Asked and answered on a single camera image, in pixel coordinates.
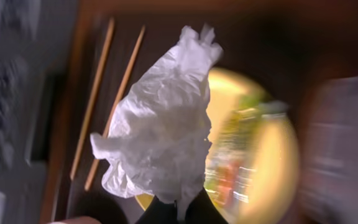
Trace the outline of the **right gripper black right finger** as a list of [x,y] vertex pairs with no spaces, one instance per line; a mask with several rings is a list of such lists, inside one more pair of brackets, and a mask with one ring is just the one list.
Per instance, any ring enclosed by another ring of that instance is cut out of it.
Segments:
[[209,198],[207,191],[202,189],[186,210],[186,224],[227,224]]

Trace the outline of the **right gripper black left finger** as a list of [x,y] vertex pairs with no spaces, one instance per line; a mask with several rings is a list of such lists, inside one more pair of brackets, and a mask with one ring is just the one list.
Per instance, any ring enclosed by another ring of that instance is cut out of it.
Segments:
[[176,203],[163,203],[154,197],[149,207],[135,224],[177,224]]

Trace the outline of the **white tissue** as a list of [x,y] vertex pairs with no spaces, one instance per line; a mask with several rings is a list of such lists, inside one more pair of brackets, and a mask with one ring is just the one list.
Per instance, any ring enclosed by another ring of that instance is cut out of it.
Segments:
[[182,28],[176,45],[118,103],[107,138],[90,136],[93,155],[109,162],[101,184],[110,194],[150,194],[176,203],[183,220],[202,190],[211,147],[208,75],[222,55],[214,29]]

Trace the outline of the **green orange snack wrapper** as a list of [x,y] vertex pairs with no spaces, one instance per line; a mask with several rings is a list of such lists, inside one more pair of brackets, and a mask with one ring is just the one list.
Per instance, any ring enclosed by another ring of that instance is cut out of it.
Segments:
[[211,200],[231,215],[249,201],[247,191],[256,172],[256,140],[262,124],[285,115],[288,106],[278,100],[263,102],[243,98],[223,123],[206,165],[204,188]]

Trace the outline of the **wooden chopstick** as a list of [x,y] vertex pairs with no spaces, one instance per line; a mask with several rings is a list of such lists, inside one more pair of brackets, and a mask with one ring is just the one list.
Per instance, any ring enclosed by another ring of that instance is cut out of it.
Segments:
[[[125,91],[125,89],[127,87],[127,84],[128,84],[128,81],[129,81],[133,66],[135,64],[137,54],[139,53],[140,45],[141,45],[142,40],[144,38],[144,34],[145,34],[145,25],[143,25],[141,30],[140,30],[140,33],[139,33],[139,36],[138,36],[137,41],[135,43],[134,49],[133,49],[133,51],[131,53],[131,57],[130,57],[129,62],[127,64],[127,67],[126,67],[126,70],[124,72],[124,75],[122,77],[122,81],[120,83],[117,95],[115,97],[114,103],[112,105],[112,108],[111,108],[111,111],[110,111],[110,114],[109,114],[108,122],[106,123],[105,129],[104,129],[104,132],[103,132],[103,135],[102,135],[103,138],[108,137],[109,126],[111,124],[112,117],[114,115],[114,112],[116,110],[116,107],[117,107],[118,103],[120,102],[120,100],[122,99],[122,97],[124,95],[124,91]],[[90,170],[88,172],[88,176],[86,178],[86,182],[85,182],[85,185],[84,185],[84,190],[86,192],[90,190],[90,188],[91,188],[91,186],[93,184],[93,180],[94,180],[94,177],[96,175],[96,171],[98,169],[98,164],[99,164],[99,159],[94,159],[93,163],[91,165],[91,168],[90,168]]]
[[104,38],[104,42],[103,42],[103,48],[102,48],[101,55],[98,60],[98,65],[97,65],[97,69],[95,72],[91,93],[89,96],[88,104],[86,106],[85,116],[84,116],[84,119],[83,119],[83,122],[81,125],[80,136],[78,138],[75,156],[74,156],[74,160],[73,160],[71,171],[70,171],[70,180],[75,179],[75,175],[76,175],[78,165],[79,165],[79,162],[81,159],[81,153],[83,151],[83,146],[84,146],[84,143],[86,140],[87,131],[88,131],[88,128],[90,125],[91,115],[93,113],[94,105],[95,105],[96,98],[97,98],[98,91],[99,91],[99,86],[100,86],[101,80],[103,78],[103,72],[104,72],[105,64],[106,64],[106,61],[108,58],[110,45],[112,42],[114,26],[115,26],[114,18],[110,18],[110,20],[108,22],[108,28],[107,28],[106,35]]

